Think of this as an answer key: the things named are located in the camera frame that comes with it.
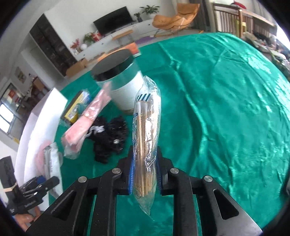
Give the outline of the red flower vase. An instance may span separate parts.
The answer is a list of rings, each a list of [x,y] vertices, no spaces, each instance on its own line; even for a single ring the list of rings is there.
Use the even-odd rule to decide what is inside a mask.
[[[72,42],[70,48],[73,50],[73,52],[77,55],[79,54],[82,50],[80,48],[80,40],[77,38],[74,42]]]

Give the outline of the black lace scrunchie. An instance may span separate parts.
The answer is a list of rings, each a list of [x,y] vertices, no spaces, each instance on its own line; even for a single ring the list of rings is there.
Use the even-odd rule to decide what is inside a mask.
[[[107,121],[99,116],[89,128],[85,138],[93,141],[95,161],[106,164],[112,153],[120,154],[128,137],[128,126],[122,116]]]

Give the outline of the yellow black small box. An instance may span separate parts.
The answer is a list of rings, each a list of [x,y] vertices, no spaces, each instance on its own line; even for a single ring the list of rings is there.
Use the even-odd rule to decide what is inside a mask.
[[[80,90],[64,109],[61,119],[67,124],[74,124],[91,101],[90,93]]]

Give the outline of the green satin tablecloth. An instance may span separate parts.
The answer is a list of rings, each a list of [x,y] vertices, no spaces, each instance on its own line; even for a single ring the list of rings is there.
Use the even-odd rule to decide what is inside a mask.
[[[287,200],[289,82],[251,45],[203,33],[143,46],[161,91],[159,146],[188,175],[207,174],[265,227]]]

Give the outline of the orange rocking lounge chair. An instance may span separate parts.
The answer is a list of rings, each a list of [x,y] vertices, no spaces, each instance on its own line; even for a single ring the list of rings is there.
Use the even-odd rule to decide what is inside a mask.
[[[152,25],[158,30],[178,32],[187,28],[195,19],[200,9],[199,3],[177,3],[177,14],[172,17],[156,15]]]

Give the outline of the bagged bamboo sticks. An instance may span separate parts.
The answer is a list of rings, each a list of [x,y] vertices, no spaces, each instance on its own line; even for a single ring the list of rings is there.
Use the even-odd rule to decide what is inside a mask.
[[[161,123],[161,92],[154,80],[143,77],[133,114],[133,195],[150,215],[157,188],[157,147]]]

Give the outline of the black flat television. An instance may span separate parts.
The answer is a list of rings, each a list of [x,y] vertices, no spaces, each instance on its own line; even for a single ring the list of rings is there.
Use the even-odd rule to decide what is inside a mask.
[[[107,35],[132,23],[133,19],[126,6],[119,8],[93,22],[101,35]]]

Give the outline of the white printed wipes pack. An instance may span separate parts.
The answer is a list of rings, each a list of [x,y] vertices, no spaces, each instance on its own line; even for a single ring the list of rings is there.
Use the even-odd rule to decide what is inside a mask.
[[[63,193],[61,162],[59,158],[59,150],[56,143],[52,143],[43,149],[44,153],[44,172],[46,179],[56,176],[59,183],[50,190],[50,194],[57,199]]]

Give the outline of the dark glass display cabinet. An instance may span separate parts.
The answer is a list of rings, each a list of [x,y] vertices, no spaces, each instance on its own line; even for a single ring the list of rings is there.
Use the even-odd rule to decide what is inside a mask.
[[[55,68],[66,76],[67,70],[77,61],[44,14],[36,21],[30,34]]]

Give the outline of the small wooden stool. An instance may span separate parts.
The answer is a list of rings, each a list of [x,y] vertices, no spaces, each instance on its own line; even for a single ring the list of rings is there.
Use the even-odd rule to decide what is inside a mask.
[[[122,39],[124,39],[125,37],[127,37],[129,39],[128,44],[134,43],[134,39],[132,37],[132,33],[133,32],[134,31],[132,29],[127,30],[127,31],[125,31],[125,32],[123,32],[121,34],[118,34],[118,35],[114,36],[112,38],[112,41],[117,41],[117,43],[119,44],[119,46],[124,46],[124,44],[122,43]]]

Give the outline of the green potted plant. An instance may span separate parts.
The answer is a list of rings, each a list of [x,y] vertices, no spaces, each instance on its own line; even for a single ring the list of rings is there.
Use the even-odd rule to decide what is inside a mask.
[[[160,6],[152,5],[152,6],[145,6],[140,7],[142,13],[146,14],[149,18],[153,19],[159,13]]]

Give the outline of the cardboard box on floor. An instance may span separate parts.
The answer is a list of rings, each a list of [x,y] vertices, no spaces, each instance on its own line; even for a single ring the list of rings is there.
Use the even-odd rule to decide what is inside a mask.
[[[84,70],[87,63],[88,63],[88,60],[86,58],[83,58],[80,61],[76,62],[74,65],[69,67],[68,70],[66,70],[66,76],[68,78],[73,77],[80,71]]]

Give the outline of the white storage box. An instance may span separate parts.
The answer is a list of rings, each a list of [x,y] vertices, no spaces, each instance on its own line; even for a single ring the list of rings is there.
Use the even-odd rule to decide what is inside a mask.
[[[55,136],[67,99],[56,89],[50,90],[31,111],[20,138],[15,162],[15,177],[21,186],[40,176],[35,155],[45,140],[55,142]]]

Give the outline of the pink packet in plastic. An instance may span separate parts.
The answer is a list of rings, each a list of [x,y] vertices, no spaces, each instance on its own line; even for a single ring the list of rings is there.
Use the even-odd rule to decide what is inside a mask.
[[[62,135],[61,143],[64,148],[64,157],[69,159],[78,157],[90,127],[100,112],[111,101],[111,87],[111,83],[106,82],[93,101],[83,111],[80,118]]]

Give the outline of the pink mesh bath puff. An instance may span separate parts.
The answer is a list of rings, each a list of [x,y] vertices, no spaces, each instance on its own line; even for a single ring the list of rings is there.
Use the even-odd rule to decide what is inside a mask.
[[[35,166],[37,172],[41,176],[45,176],[45,157],[44,157],[44,149],[51,145],[52,142],[50,140],[45,140],[39,147],[37,154],[35,155]]]

